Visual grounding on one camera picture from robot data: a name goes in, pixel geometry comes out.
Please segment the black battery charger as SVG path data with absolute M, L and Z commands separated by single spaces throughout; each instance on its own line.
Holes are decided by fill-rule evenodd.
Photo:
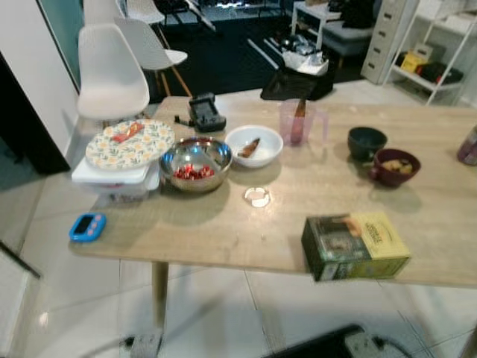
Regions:
M 174 122 L 194 128 L 198 133 L 221 132 L 225 129 L 227 119 L 215 108 L 215 95 L 211 92 L 201 93 L 189 100 L 190 119 L 184 122 L 180 116 L 174 116 Z

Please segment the yellow box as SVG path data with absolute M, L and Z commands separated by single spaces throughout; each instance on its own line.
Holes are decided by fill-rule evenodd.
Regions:
M 403 52 L 402 60 L 399 62 L 399 67 L 403 69 L 403 71 L 410 72 L 410 74 L 417 74 L 419 75 L 422 72 L 422 67 L 426 67 L 429 64 L 430 56 L 429 55 L 421 55 L 415 51 L 407 51 Z

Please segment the white tray of dishes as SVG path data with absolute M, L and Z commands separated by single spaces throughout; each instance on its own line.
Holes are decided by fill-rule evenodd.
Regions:
M 319 45 L 303 35 L 287 35 L 279 42 L 285 67 L 304 75 L 321 76 L 327 72 L 329 58 Z

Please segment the black duffel bag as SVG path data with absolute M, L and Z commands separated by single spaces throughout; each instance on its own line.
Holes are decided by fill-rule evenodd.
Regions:
M 262 100 L 301 99 L 319 100 L 333 90 L 336 72 L 330 69 L 323 75 L 307 75 L 295 69 L 277 69 L 260 92 Z

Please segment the white shelf rack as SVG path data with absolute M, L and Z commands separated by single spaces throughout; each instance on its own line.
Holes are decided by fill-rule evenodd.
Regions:
M 477 72 L 477 0 L 419 0 L 386 81 L 425 91 L 426 105 L 457 104 Z M 419 75 L 399 67 L 403 52 L 429 55 Z

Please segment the green and yellow carton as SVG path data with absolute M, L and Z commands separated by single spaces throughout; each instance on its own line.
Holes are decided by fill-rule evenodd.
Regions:
M 300 242 L 315 282 L 391 279 L 410 260 L 383 212 L 307 217 Z

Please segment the steel mixing bowl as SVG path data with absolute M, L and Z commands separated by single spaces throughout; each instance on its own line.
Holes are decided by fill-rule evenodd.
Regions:
M 224 183 L 233 158 L 231 147 L 224 141 L 208 136 L 180 139 L 159 158 L 160 178 L 164 184 L 184 193 L 208 193 Z M 208 165 L 215 170 L 215 176 L 204 180 L 181 180 L 173 177 L 174 171 L 189 163 L 195 166 Z

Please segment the red food pieces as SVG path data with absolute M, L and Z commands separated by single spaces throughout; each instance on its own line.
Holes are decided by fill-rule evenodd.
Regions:
M 173 177 L 178 180 L 206 180 L 215 176 L 215 170 L 208 165 L 195 166 L 194 164 L 186 164 L 184 167 L 178 168 L 173 173 Z

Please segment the white drawer cabinet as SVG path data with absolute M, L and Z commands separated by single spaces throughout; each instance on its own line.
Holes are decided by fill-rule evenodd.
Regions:
M 372 30 L 361 75 L 381 85 L 416 13 L 419 0 L 377 0 L 377 21 Z

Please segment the floral round plate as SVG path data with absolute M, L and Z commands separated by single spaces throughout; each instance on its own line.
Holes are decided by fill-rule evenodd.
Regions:
M 110 171 L 136 169 L 161 157 L 176 142 L 176 133 L 164 122 L 142 122 L 145 128 L 123 143 L 110 140 L 116 130 L 123 132 L 129 122 L 109 126 L 96 134 L 86 146 L 85 157 L 95 168 Z

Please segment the dark green bowl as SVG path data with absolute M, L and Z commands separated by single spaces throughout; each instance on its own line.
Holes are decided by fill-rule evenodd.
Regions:
M 388 137 L 375 128 L 355 127 L 348 130 L 349 157 L 358 163 L 368 163 L 385 147 Z

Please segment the purple drink can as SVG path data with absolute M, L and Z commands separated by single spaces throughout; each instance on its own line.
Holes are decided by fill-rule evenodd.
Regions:
M 475 147 L 477 146 L 477 125 L 470 130 L 463 142 L 460 144 L 456 157 L 460 163 L 466 165 L 477 165 L 477 154 Z

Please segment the white plastic container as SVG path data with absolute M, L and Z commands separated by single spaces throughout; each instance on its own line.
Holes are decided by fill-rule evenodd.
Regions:
M 114 204 L 143 201 L 160 187 L 157 164 L 110 171 L 95 168 L 84 158 L 69 175 L 71 181 L 92 193 L 105 195 Z

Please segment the dark floor carpet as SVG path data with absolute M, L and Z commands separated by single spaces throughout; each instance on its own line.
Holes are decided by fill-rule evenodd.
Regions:
M 163 33 L 173 50 L 184 51 L 187 61 L 177 65 L 177 71 L 193 95 L 260 90 L 267 85 L 275 71 L 284 68 L 279 42 L 289 34 L 288 16 L 231 19 L 215 22 L 217 33 L 201 30 L 196 24 L 166 26 Z M 329 69 L 334 69 L 334 86 L 361 81 L 364 55 L 340 57 L 327 52 Z M 171 95 L 165 95 L 161 80 L 147 72 L 151 101 L 158 103 L 167 96 L 187 96 L 176 76 L 167 69 Z

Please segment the tan food pieces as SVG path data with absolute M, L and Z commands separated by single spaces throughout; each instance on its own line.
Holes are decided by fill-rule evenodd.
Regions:
M 400 173 L 403 175 L 409 175 L 414 172 L 414 166 L 409 160 L 405 158 L 395 158 L 395 160 L 386 160 L 382 163 L 382 167 L 385 170 Z

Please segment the black backpack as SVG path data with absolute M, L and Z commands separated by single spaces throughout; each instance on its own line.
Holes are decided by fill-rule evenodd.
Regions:
M 345 0 L 341 7 L 344 28 L 372 28 L 375 26 L 377 0 Z

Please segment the white side table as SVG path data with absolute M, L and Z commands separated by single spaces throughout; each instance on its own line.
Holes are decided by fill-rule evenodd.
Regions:
M 299 33 L 299 24 L 301 18 L 313 19 L 319 22 L 316 28 L 307 28 L 307 33 L 313 34 L 318 48 L 323 48 L 324 34 L 329 34 L 328 30 L 343 27 L 344 22 L 341 21 L 341 14 L 337 11 L 331 11 L 329 4 L 306 4 L 306 1 L 295 2 L 291 14 L 291 31 L 290 34 Z

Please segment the grey bench sofa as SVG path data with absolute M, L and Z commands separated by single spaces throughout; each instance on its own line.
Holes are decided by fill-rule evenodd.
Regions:
M 344 27 L 344 21 L 326 22 L 321 28 L 321 43 L 340 57 L 358 57 L 367 52 L 372 33 L 372 28 Z

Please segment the white bowl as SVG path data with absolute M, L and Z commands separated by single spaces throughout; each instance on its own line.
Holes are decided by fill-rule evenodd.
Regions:
M 255 150 L 247 157 L 243 157 L 245 148 L 258 140 Z M 250 169 L 265 167 L 279 156 L 283 148 L 283 138 L 274 129 L 249 124 L 231 130 L 226 134 L 224 142 L 228 144 L 234 154 L 235 163 Z

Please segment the white plastic chair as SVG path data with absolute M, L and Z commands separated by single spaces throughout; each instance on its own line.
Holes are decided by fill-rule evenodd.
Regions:
M 165 14 L 158 10 L 154 0 L 125 0 L 126 17 L 139 20 L 150 26 L 161 25 L 165 20 Z
M 139 67 L 153 72 L 161 80 L 165 95 L 171 95 L 168 79 L 164 74 L 164 71 L 170 69 L 188 98 L 193 96 L 180 72 L 177 71 L 177 65 L 187 61 L 189 57 L 187 52 L 164 48 L 160 38 L 146 22 L 123 17 L 115 17 L 113 21 L 127 40 Z
M 145 75 L 120 28 L 113 23 L 82 27 L 78 34 L 82 119 L 112 122 L 139 116 L 150 93 Z

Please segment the brown food piece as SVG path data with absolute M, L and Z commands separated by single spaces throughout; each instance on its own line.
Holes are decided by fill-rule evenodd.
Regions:
M 239 148 L 238 153 L 236 153 L 239 157 L 242 158 L 250 158 L 253 156 L 253 153 L 258 150 L 258 146 L 260 144 L 260 137 L 256 137 L 252 139 L 248 143 L 244 144 L 242 147 Z

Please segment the pink plastic measuring jug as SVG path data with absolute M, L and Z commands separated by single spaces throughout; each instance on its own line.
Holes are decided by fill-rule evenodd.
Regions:
M 289 99 L 279 106 L 279 133 L 286 145 L 327 143 L 329 116 L 316 100 Z

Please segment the small clear glass dish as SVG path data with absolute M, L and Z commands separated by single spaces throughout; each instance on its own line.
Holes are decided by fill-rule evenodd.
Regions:
M 250 187 L 244 191 L 242 198 L 255 208 L 263 208 L 272 202 L 271 192 L 264 187 Z

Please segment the blue digital timer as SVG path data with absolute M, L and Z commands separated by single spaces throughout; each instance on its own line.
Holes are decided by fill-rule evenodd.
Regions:
M 104 231 L 107 222 L 108 219 L 102 213 L 84 213 L 72 225 L 69 241 L 94 242 Z

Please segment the red snack packet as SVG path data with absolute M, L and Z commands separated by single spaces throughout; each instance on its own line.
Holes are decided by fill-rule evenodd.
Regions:
M 137 133 L 141 132 L 145 128 L 145 125 L 142 122 L 129 122 L 129 126 L 123 131 L 116 130 L 116 133 L 110 137 L 110 140 L 117 143 L 123 143 L 132 137 L 136 136 Z

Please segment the maroon bowl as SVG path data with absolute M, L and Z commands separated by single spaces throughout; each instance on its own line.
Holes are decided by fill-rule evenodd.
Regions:
M 405 158 L 405 160 L 409 160 L 414 166 L 414 172 L 409 175 L 403 175 L 385 170 L 385 168 L 382 167 L 382 163 L 386 160 L 395 160 L 395 158 Z M 411 180 L 421 169 L 422 163 L 420 163 L 419 158 L 415 157 L 414 154 L 397 148 L 382 148 L 372 159 L 372 168 L 369 170 L 369 178 L 384 186 L 397 187 Z

